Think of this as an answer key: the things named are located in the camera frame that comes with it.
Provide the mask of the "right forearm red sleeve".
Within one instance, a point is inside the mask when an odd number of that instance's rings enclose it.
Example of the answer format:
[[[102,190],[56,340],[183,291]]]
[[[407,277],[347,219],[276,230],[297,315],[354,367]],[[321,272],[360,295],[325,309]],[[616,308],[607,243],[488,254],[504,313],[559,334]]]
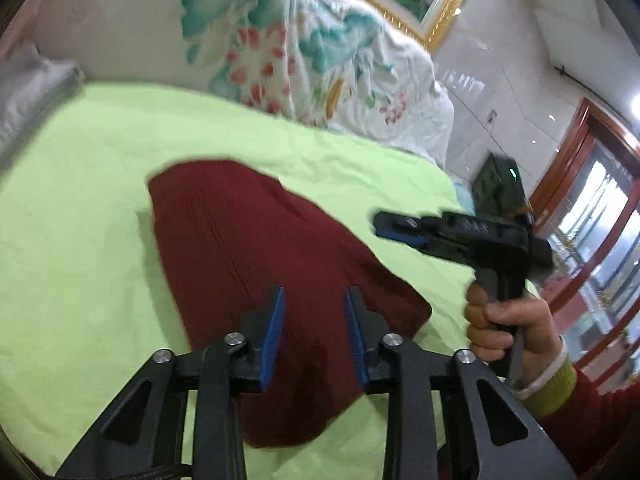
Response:
[[[639,477],[639,385],[600,393],[566,349],[515,396],[579,479]]]

